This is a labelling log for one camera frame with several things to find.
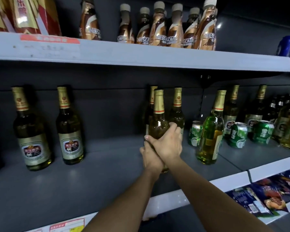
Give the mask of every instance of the price tag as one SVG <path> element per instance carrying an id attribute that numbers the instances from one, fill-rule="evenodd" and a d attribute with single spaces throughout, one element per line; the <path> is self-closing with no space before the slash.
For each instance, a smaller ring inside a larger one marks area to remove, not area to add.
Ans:
<path id="1" fill-rule="evenodd" d="M 61 222 L 50 226 L 49 232 L 81 232 L 85 228 L 85 218 Z"/>
<path id="2" fill-rule="evenodd" d="M 80 58 L 80 41 L 76 38 L 22 34 L 17 48 L 19 54 L 25 58 L 50 60 L 76 60 Z"/>

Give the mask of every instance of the hand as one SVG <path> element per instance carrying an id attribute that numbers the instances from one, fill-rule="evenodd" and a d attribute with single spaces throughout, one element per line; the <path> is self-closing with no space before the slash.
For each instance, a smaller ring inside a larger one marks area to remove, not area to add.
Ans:
<path id="1" fill-rule="evenodd" d="M 158 140 L 150 135 L 145 135 L 145 139 L 154 146 L 157 154 L 166 164 L 168 160 L 178 158 L 182 152 L 181 128 L 173 122 L 170 123 L 170 128 Z"/>
<path id="2" fill-rule="evenodd" d="M 156 178 L 158 179 L 164 164 L 156 152 L 151 148 L 148 141 L 144 142 L 144 147 L 140 148 L 140 153 L 143 156 L 144 168 L 153 172 L 154 175 L 157 175 Z"/>

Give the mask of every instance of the beer can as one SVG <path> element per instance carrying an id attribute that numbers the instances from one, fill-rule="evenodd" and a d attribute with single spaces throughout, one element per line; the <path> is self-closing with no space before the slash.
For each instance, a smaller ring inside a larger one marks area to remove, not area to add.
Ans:
<path id="1" fill-rule="evenodd" d="M 276 55 L 290 57 L 290 36 L 283 37 L 279 42 Z"/>
<path id="2" fill-rule="evenodd" d="M 201 121 L 193 121 L 189 132 L 189 144 L 197 147 L 200 144 L 203 124 Z"/>
<path id="3" fill-rule="evenodd" d="M 274 130 L 274 124 L 267 120 L 261 120 L 254 127 L 252 141 L 259 144 L 268 144 Z"/>
<path id="4" fill-rule="evenodd" d="M 231 128 L 231 136 L 228 144 L 234 148 L 243 148 L 247 140 L 248 125 L 242 122 L 235 122 Z"/>

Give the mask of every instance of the green beer can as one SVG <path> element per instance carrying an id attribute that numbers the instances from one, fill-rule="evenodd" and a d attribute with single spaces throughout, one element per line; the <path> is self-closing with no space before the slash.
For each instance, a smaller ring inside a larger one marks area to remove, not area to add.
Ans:
<path id="1" fill-rule="evenodd" d="M 193 121 L 189 132 L 189 144 L 197 147 L 200 144 L 203 124 L 201 121 Z"/>
<path id="2" fill-rule="evenodd" d="M 241 122 L 235 122 L 231 129 L 231 136 L 228 144 L 234 148 L 243 148 L 247 140 L 248 125 Z"/>
<path id="3" fill-rule="evenodd" d="M 259 144 L 268 144 L 274 130 L 274 124 L 267 120 L 261 120 L 254 126 L 252 141 Z"/>

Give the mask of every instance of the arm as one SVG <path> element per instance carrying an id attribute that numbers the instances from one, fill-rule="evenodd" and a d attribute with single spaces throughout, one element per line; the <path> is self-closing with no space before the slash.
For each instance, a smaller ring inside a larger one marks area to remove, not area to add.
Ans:
<path id="1" fill-rule="evenodd" d="M 148 142 L 140 148 L 144 170 L 141 176 L 114 202 L 101 210 L 83 232 L 137 232 L 155 181 L 163 163 Z"/>
<path id="2" fill-rule="evenodd" d="M 254 215 L 209 181 L 197 174 L 179 156 L 182 151 L 180 128 L 170 123 L 159 140 L 145 136 L 169 167 L 207 232 L 273 232 Z"/>

